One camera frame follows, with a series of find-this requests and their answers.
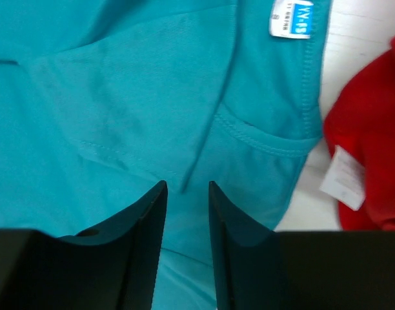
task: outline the stitching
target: stitching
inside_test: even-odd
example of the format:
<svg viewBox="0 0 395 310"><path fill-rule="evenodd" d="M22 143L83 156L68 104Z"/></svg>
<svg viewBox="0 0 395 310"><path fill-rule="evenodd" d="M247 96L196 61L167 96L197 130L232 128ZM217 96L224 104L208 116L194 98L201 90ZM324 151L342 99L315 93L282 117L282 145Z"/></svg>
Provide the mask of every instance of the stitching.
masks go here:
<svg viewBox="0 0 395 310"><path fill-rule="evenodd" d="M180 253L180 252L177 252L175 250L171 250L168 247L161 247L161 249L165 250L165 251L168 251L168 252L171 252L171 253L174 253L174 254L177 254L177 255L180 255L180 256L183 256L185 258L194 260L195 262L200 263L202 265L205 265L206 267L213 268L213 265L209 265L209 264L205 263L204 261L198 260L197 258L191 257L189 255L186 255L186 254L183 254L183 253Z"/></svg>
<svg viewBox="0 0 395 310"><path fill-rule="evenodd" d="M92 147L97 147L97 148L99 148L99 149L108 150L108 151L113 152L113 153L116 153L116 154L127 155L127 156L128 156L130 159L132 159L132 160L144 161L143 158L138 158L138 157L134 156L133 154L129 154L128 152L121 152L121 151L119 151L119 150L109 149L108 147L104 147L104 146L102 146L102 145L98 145L98 144L95 144L95 143L91 143L91 142L87 142L87 141L82 141L82 140L78 140L78 139L72 139L72 140L74 140L74 141L76 141L76 142L80 142L80 143L82 143L82 144L90 145L90 146L92 146ZM91 152L93 152L93 153L96 154L96 155L100 155L99 153L97 153L97 152L95 152L95 151L91 151ZM106 156L106 157L104 157L104 158L121 161L121 159L116 158L116 157L112 157L112 156ZM159 165L156 165L156 164L154 164L154 163L149 163L149 164L151 164L151 165L153 166L153 168L155 168L156 170L161 170L161 171L163 171L163 172L165 172L165 173L169 173L169 174L173 174L174 176L177 176L177 173L174 172L174 171L167 170L167 169L165 169L165 168L163 168L163 167L160 167Z"/></svg>
<svg viewBox="0 0 395 310"><path fill-rule="evenodd" d="M321 10L320 3L319 1L316 1L315 3L315 8L316 11L319 12ZM319 18L314 18L313 19L313 28L314 30L317 29L318 27L318 19ZM304 60L303 60L303 72L302 72L302 77L301 77L301 110L302 110L302 119L303 119L303 124L304 124L304 131L306 134L306 137L311 136L311 115L308 113L309 109L309 100L311 99L311 93L310 93L310 81L311 81L311 64L312 64L312 44L314 42L313 39L313 33L311 34L311 38L307 40L305 43L305 55L304 55Z"/></svg>
<svg viewBox="0 0 395 310"><path fill-rule="evenodd" d="M306 149L305 150L284 150L284 149L278 149L275 147L269 147L267 145L263 145L262 143L252 139L251 137L247 136L244 134L242 131L240 131L236 126L233 124L230 124L221 114L216 115L216 119L220 121L220 124L233 136L235 136L237 139L242 140L249 144L250 146L254 147L255 149L262 150L263 152L272 154L272 155L287 155L287 156L292 156L292 157L298 157L302 155L306 155Z"/></svg>
<svg viewBox="0 0 395 310"><path fill-rule="evenodd" d="M104 158L104 159L106 159L106 160L121 161L119 158L116 158L116 157L113 157L113 156L104 156L104 155L99 154L98 152L96 152L96 151L94 151L94 150L87 149L86 151L89 152L89 153L91 153L91 154L98 155L98 156L100 156L101 158ZM143 168L143 169L144 169L145 171L151 173L151 174L154 174L154 173L155 173L155 172L149 171L147 168ZM165 178L162 178L161 176L157 176L157 177L158 177L159 179L162 179L162 180L166 179L166 180L169 180L169 181L175 181L175 179L174 179L173 176L169 176L169 177L167 176L167 177L165 177Z"/></svg>

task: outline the care label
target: care label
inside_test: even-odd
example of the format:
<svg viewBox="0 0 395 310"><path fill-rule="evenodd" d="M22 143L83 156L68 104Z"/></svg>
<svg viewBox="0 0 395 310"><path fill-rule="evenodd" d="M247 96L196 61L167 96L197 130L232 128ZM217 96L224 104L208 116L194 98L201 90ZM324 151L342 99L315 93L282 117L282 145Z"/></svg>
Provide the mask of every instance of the care label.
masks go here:
<svg viewBox="0 0 395 310"><path fill-rule="evenodd" d="M357 211L364 202L365 168L339 145L320 190Z"/></svg>
<svg viewBox="0 0 395 310"><path fill-rule="evenodd" d="M305 0L275 0L269 32L275 37L309 39L314 3Z"/></svg>

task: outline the clothing label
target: clothing label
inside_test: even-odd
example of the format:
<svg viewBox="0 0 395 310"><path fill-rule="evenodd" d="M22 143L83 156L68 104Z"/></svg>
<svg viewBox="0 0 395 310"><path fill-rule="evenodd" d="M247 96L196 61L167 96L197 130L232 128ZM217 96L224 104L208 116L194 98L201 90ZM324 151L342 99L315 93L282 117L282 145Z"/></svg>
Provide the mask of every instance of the clothing label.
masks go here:
<svg viewBox="0 0 395 310"><path fill-rule="evenodd" d="M304 0L275 0L269 32L275 37L309 39L314 3Z"/></svg>
<svg viewBox="0 0 395 310"><path fill-rule="evenodd" d="M365 199L364 173L365 168L337 145L320 189L357 211Z"/></svg>

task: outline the white label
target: white label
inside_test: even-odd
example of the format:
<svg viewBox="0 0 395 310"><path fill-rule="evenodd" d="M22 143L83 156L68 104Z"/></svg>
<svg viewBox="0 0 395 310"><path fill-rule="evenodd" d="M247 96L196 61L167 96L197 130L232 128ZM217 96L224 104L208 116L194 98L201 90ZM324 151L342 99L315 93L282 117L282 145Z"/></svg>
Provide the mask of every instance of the white label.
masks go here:
<svg viewBox="0 0 395 310"><path fill-rule="evenodd" d="M309 39L314 3L305 0L275 0L269 32L275 37Z"/></svg>
<svg viewBox="0 0 395 310"><path fill-rule="evenodd" d="M365 168L337 145L320 189L357 211L365 199L364 173Z"/></svg>

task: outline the white table surface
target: white table surface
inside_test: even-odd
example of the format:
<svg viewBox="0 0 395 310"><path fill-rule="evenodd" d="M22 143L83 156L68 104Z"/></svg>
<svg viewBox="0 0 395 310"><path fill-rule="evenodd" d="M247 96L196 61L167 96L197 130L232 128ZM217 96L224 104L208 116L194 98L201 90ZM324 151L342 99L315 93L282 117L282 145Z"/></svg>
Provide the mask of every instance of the white table surface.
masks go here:
<svg viewBox="0 0 395 310"><path fill-rule="evenodd" d="M344 85L389 49L394 36L395 0L333 0L321 80L323 118ZM336 201L319 191L329 163L327 146L321 141L310 153L277 230L339 229Z"/></svg>

